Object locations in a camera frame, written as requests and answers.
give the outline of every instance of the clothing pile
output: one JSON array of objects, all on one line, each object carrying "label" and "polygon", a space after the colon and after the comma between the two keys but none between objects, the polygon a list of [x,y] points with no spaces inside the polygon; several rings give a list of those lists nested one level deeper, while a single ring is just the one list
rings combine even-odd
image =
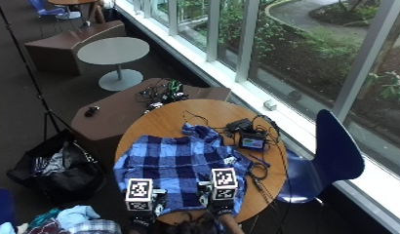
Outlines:
[{"label": "clothing pile", "polygon": [[122,234],[122,227],[114,221],[100,219],[90,206],[54,209],[16,229],[7,222],[0,226],[0,234]]},{"label": "clothing pile", "polygon": [[198,182],[211,179],[212,169],[234,168],[238,192],[232,214],[236,216],[247,189],[252,161],[234,146],[226,146],[220,134],[207,126],[182,127],[184,137],[142,136],[114,167],[120,190],[131,178],[152,178],[154,187],[167,190],[167,205],[160,215],[175,211],[203,210]]}]

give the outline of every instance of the outdoor walkway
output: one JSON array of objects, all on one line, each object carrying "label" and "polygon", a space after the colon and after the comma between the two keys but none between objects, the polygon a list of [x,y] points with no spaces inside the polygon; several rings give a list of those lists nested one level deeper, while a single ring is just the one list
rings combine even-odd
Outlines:
[{"label": "outdoor walkway", "polygon": [[[368,34],[367,27],[340,26],[319,22],[308,16],[311,11],[336,2],[338,0],[302,0],[274,7],[270,10],[270,13],[279,20],[291,23],[308,31],[314,31],[318,27],[323,26],[327,27],[336,36],[342,36],[344,38],[355,37],[355,40],[360,40],[360,42],[363,42]],[[400,46],[400,37],[395,46]]]}]

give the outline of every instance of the glass pane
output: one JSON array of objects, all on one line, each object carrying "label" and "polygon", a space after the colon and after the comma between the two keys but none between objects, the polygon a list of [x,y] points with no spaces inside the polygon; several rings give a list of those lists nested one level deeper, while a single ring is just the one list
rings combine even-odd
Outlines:
[{"label": "glass pane", "polygon": [[170,26],[170,2],[168,0],[152,0],[151,17],[164,26]]},{"label": "glass pane", "polygon": [[336,101],[379,1],[278,2],[262,2],[250,79],[315,118]]},{"label": "glass pane", "polygon": [[178,0],[178,34],[206,51],[210,0]]},{"label": "glass pane", "polygon": [[400,21],[394,24],[348,116],[363,150],[400,175]]},{"label": "glass pane", "polygon": [[238,63],[243,8],[243,0],[222,1],[218,60],[234,70],[236,69]]}]

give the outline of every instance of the table pedestal base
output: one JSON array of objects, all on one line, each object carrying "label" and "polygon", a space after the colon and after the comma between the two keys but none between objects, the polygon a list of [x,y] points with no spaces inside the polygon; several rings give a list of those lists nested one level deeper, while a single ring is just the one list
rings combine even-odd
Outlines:
[{"label": "table pedestal base", "polygon": [[100,78],[99,86],[108,91],[123,91],[143,81],[143,75],[136,70],[122,70],[122,76],[120,79],[119,72],[111,71]]},{"label": "table pedestal base", "polygon": [[80,17],[80,12],[70,12],[66,15],[56,16],[59,20],[71,20]]}]

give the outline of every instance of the white round table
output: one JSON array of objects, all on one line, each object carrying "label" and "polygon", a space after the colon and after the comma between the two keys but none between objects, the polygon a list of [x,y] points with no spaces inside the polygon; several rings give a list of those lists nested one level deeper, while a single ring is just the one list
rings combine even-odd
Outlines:
[{"label": "white round table", "polygon": [[106,74],[99,85],[108,91],[122,91],[143,80],[139,71],[122,69],[122,64],[143,58],[150,52],[150,45],[138,38],[114,37],[87,44],[78,51],[82,61],[96,65],[115,65],[116,71]]}]

